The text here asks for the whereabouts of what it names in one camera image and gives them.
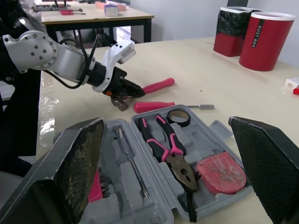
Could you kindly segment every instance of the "pink handle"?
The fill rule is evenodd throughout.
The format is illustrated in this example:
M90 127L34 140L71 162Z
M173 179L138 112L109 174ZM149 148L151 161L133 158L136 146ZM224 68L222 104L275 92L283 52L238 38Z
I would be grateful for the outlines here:
M69 12L69 11L60 11L61 15L74 15L73 12Z
M133 109L136 113L144 113L147 111L152 111L168 106L174 106L174 102L165 103L165 102L137 102L134 104Z
M153 83L151 85L145 86L143 88L143 91L145 92L145 94L147 94L147 93L154 92L154 91L157 91L159 89L162 89L166 86L173 85L174 83L175 83L175 81L174 81L173 78L168 78L168 79L163 80L161 82Z
M99 170L97 168L93 179L93 185L88 195L89 202L95 202L103 198L102 187L100 183Z

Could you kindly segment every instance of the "table surface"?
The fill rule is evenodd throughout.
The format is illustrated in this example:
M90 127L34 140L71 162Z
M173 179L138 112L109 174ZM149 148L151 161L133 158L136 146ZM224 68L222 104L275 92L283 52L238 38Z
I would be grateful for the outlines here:
M164 101L176 104L214 104L216 110L193 109L198 117L210 125L215 119L230 129L228 118L239 116L259 120L279 127L297 146L299 97L284 89L287 78L297 77L299 69L278 62L270 72L246 69L238 63L239 57L225 57L213 51L213 38L151 42L135 45L137 55L123 65L127 79L140 86L172 77L176 84L145 95L140 101ZM95 51L101 60L107 48ZM110 98L96 93L88 85L76 90L62 86L43 73L41 102L46 112L40 116L40 130L56 133L83 120L103 117L105 120L130 121L135 114L134 100L130 108L120 112ZM226 144L239 155L234 137ZM40 148L43 153L46 146ZM176 215L176 224L184 223ZM201 224L271 224L254 193L228 208L215 212L200 221Z
M54 2L42 2L42 5L53 5ZM71 5L68 9L83 9L86 15L61 15L59 11L42 12L42 24L63 24L63 23L79 23L79 22L101 22L101 21L121 21L121 20L138 20L138 19L151 19L153 15L138 11L133 8L127 7L127 11L120 12L120 16L105 16L104 10L98 9L95 4L79 3L68 1L67 4Z

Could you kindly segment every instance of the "black trash bag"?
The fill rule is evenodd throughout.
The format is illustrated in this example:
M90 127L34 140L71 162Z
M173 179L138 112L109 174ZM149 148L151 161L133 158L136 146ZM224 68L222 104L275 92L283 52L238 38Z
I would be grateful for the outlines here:
M252 10L250 13L231 13L220 10L217 21L216 34L223 33L229 36L245 36L251 13L260 12Z

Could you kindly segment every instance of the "cable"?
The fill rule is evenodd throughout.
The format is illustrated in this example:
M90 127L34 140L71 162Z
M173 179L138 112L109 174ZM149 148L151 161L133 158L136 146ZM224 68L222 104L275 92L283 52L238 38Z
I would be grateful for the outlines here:
M90 52L90 55L88 57L87 55L87 52L85 51L84 47L75 39L72 39L72 38L64 38L63 40L61 40L59 42L59 44L63 44L67 41L71 41L71 42L74 42L82 51L83 53L83 56L84 56L84 60L85 60L85 68L83 70L83 74L81 76L81 79L80 81L78 82L77 85L75 86L71 86L71 85L68 85L66 82L64 82L62 79L60 79L57 75L55 75L54 73L48 71L48 70L45 70L46 73L48 73L49 75L51 75L53 78L55 78L58 82L60 82L62 85L64 85L65 87L69 88L69 89L76 89L78 87L80 87L82 85L82 83L84 82L88 72L89 72L89 67L90 67L90 64L93 60L93 55L94 55L94 52L95 52L95 49L96 47L98 46L98 43L99 43L99 39L101 39L105 44L107 44L108 46L111 46L109 43L107 43L107 41L100 35L100 34L97 34L96 35L96 39L93 43L93 48Z
M83 47L77 40L74 40L74 39L72 39L72 38L69 38L69 37L68 37L68 38L64 38L62 41L59 42L59 44L63 44L63 43L65 43L66 41L72 41L72 42L74 42L74 43L81 49L81 51L82 51L82 53L83 53L83 56L84 56L84 60L85 60L85 68L84 68L83 74L82 74L81 79L80 79L80 81L78 82L78 84L75 85L75 86L68 85L66 82L64 82L62 79L60 79L60 78L59 78L57 75L55 75L54 73L52 73L52 72L50 72L50 71L48 71L48 70L45 70L45 72L48 73L49 75L51 75L53 78L55 78L58 82L60 82L60 83L61 83L62 85L64 85L65 87L67 87L67 88L69 88L69 89L76 89L76 88L80 87L80 86L82 85L82 83L84 82L84 80L85 80L85 78L86 78L86 75L87 75L87 73L88 73L88 71L89 71L89 65L90 65L89 61L91 62L92 57L91 57L91 59L88 58L88 55L87 55L87 53L86 53L84 47Z
M92 60L93 60L93 55L94 55L95 49L96 49L97 46L98 46L99 38L100 38L100 35L97 34L97 35L95 36L95 41L94 41L94 43L93 43L93 48L92 48L92 50L91 50L91 52L90 52L90 55L89 55L89 61L88 61L89 66L90 66L90 64L91 64L91 62L92 62Z
M101 35L101 34L98 34L99 35L99 38L101 39L101 41L106 44L107 46L109 47L112 47L113 44L110 44L108 41L105 40L105 38Z

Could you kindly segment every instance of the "plastic tray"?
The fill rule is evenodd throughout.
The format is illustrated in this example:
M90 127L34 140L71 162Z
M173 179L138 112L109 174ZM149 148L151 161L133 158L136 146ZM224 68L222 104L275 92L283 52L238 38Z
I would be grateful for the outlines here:
M82 217L82 224L172 224L174 223L172 209L176 209L182 219L189 220L184 189L174 179L167 164L158 163L153 157L151 148L143 140L136 125L139 118L145 118L154 138L169 148L168 139L155 121L155 116L159 114L166 118L168 111L174 108L185 110L191 116L191 122L187 127L181 128L177 124L171 126L187 149L185 160L194 170L200 160L223 151L228 152L243 168L239 157L224 143L225 139L232 134L230 130L219 121L213 122L208 127L186 106L176 105L138 114L132 117L130 124L121 119L109 121L106 123L102 138L98 166L106 176L111 178L110 196L89 203ZM143 197L134 170L115 139L118 128L123 130L133 150L135 163L149 191L148 198ZM200 179L198 186L198 191L193 194L197 220L252 192L249 181L245 188L233 195L213 195Z

